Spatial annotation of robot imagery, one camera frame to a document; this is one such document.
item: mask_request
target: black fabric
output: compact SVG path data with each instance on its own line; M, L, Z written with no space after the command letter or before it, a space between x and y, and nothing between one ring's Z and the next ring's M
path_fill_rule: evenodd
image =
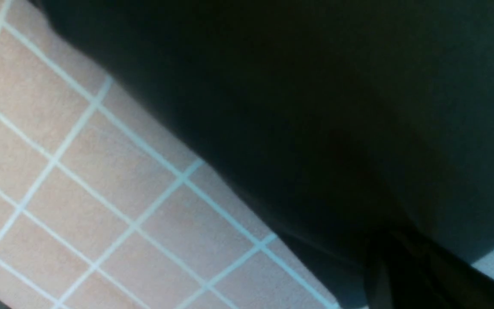
M38 3L343 307L374 231L494 248L494 0Z

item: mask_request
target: floor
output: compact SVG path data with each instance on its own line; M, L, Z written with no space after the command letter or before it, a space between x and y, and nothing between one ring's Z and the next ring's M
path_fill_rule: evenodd
M494 277L494 252L475 266ZM339 308L210 167L25 0L0 0L0 299Z

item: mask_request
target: tile floor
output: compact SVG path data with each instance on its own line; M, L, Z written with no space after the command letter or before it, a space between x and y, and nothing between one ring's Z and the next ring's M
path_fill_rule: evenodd
M494 253L476 264L494 277ZM200 159L25 0L0 0L0 299L13 309L333 309Z

